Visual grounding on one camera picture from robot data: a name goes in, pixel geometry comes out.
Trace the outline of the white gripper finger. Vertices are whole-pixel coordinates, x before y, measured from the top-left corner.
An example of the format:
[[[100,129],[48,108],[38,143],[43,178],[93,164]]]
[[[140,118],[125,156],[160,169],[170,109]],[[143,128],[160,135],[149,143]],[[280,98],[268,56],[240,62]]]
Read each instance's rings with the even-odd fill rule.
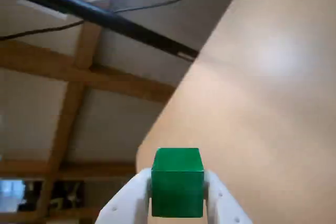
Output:
[[[96,224],[147,223],[151,196],[151,169],[132,177],[100,210]]]
[[[252,223],[241,205],[212,171],[204,172],[207,223]]]

